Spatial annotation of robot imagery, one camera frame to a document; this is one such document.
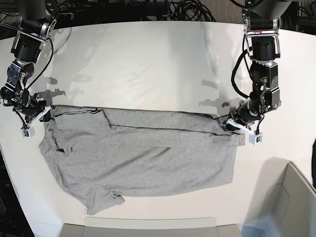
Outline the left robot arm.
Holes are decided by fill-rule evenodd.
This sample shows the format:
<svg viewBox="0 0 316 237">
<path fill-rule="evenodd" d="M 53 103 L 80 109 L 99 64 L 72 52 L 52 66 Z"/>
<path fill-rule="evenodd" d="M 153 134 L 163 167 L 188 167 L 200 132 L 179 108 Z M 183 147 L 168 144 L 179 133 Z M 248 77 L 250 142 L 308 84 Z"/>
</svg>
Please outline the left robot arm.
<svg viewBox="0 0 316 237">
<path fill-rule="evenodd" d="M 280 58 L 279 29 L 281 16 L 291 4 L 289 0 L 246 0 L 244 4 L 232 3 L 242 9 L 244 35 L 242 53 L 231 75 L 235 92 L 240 95 L 239 106 L 231 109 L 222 126 L 230 131 L 250 129 L 254 122 L 261 123 L 265 114 L 281 106 L 278 85 L 278 65 Z M 252 81 L 249 95 L 241 92 L 235 82 L 237 70 L 246 58 L 251 60 L 247 67 Z"/>
</svg>

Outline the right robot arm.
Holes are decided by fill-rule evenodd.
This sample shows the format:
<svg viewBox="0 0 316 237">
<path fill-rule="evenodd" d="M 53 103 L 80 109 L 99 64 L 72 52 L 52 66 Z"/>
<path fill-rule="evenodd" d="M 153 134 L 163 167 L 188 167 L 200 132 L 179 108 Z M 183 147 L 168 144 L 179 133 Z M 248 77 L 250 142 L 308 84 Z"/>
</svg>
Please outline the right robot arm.
<svg viewBox="0 0 316 237">
<path fill-rule="evenodd" d="M 20 18 L 11 48 L 15 59 L 7 69 L 7 81 L 0 90 L 0 99 L 4 106 L 12 107 L 26 130 L 51 109 L 29 93 L 27 81 L 34 74 L 34 64 L 44 46 L 52 44 L 50 35 L 57 22 L 58 5 L 55 0 L 18 0 L 16 4 Z"/>
</svg>

